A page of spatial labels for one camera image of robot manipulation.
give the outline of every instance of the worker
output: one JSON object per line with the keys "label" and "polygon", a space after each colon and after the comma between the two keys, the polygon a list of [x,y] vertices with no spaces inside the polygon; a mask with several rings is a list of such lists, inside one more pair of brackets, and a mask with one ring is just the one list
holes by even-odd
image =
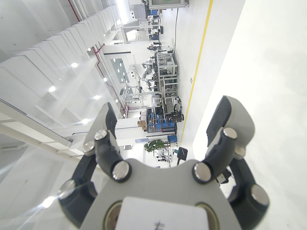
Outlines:
{"label": "worker", "polygon": [[158,15],[149,15],[146,17],[146,19],[157,19],[157,18],[159,18]]}
{"label": "worker", "polygon": [[149,47],[154,47],[155,45],[158,45],[159,47],[161,47],[160,42],[154,42],[153,44],[150,44]]}
{"label": "worker", "polygon": [[149,35],[160,34],[160,29],[151,29]]}
{"label": "worker", "polygon": [[147,47],[147,49],[150,51],[156,51],[157,49],[161,50],[161,47],[160,46],[150,46],[150,47]]}

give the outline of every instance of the white label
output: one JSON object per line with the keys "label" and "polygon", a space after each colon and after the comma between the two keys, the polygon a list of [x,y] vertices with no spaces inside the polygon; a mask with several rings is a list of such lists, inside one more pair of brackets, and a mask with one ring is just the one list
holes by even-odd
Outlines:
{"label": "white label", "polygon": [[126,197],[116,230],[209,230],[203,208]]}

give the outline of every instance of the green plant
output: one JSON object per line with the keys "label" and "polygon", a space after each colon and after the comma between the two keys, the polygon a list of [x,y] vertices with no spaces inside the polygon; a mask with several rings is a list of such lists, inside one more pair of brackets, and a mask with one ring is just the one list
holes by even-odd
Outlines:
{"label": "green plant", "polygon": [[161,139],[155,139],[153,141],[150,141],[149,143],[146,143],[144,145],[144,149],[147,152],[152,152],[155,149],[161,149],[168,145],[167,142],[163,142]]}

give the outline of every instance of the trash bin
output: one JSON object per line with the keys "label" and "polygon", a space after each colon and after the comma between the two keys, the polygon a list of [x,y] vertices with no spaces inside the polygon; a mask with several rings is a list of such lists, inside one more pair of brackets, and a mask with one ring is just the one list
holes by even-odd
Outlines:
{"label": "trash bin", "polygon": [[168,143],[177,142],[177,136],[176,135],[168,135],[167,141],[168,141]]}

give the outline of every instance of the black gripper pad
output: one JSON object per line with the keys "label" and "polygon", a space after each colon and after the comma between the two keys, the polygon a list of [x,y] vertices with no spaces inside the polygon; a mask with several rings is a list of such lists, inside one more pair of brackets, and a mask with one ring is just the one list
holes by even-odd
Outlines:
{"label": "black gripper pad", "polygon": [[223,96],[218,106],[216,107],[215,112],[207,128],[207,137],[208,137],[207,146],[211,144],[218,130],[226,125],[230,117],[230,114],[231,114],[231,104],[228,98],[226,96]]}
{"label": "black gripper pad", "polygon": [[111,131],[114,138],[116,139],[115,126],[116,126],[116,123],[117,123],[117,118],[115,116],[115,113],[114,113],[113,108],[112,108],[110,103],[108,103],[108,107],[109,107],[109,110],[108,110],[108,113],[106,115],[106,127],[107,127],[108,130]]}

